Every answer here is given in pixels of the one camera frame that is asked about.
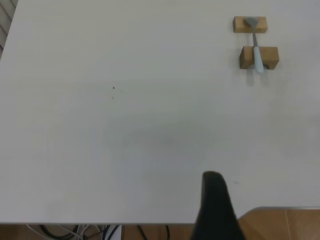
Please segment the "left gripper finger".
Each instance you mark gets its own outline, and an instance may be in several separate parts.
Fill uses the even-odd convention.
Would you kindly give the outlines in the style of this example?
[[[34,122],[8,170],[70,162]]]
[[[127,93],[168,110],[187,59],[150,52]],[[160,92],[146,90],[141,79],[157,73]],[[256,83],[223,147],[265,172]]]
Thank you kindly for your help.
[[[201,203],[190,237],[192,240],[244,240],[227,184],[215,171],[202,175]]]

